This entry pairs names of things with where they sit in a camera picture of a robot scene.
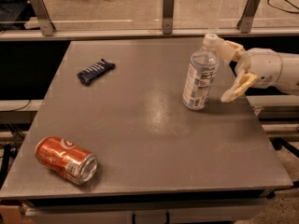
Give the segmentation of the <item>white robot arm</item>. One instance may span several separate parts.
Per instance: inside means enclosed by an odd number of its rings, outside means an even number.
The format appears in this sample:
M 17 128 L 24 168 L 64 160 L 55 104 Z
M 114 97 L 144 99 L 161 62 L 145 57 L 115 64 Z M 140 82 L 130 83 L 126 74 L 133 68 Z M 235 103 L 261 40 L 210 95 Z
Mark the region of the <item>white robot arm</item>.
M 249 88 L 273 86 L 287 94 L 299 94 L 298 54 L 260 48 L 245 50 L 242 45 L 222 38 L 218 41 L 217 52 L 225 63 L 236 62 L 236 78 L 222 95 L 223 103 L 232 102 Z

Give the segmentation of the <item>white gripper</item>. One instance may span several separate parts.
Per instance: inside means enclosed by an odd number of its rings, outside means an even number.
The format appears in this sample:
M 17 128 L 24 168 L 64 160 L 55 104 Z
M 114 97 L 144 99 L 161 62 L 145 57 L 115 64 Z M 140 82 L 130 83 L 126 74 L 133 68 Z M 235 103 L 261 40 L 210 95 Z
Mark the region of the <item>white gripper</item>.
M 282 61 L 278 53 L 271 49 L 246 51 L 241 44 L 218 38 L 217 52 L 224 63 L 238 62 L 235 68 L 238 75 L 233 86 L 222 95 L 223 103 L 232 102 L 250 87 L 266 89 L 278 81 Z

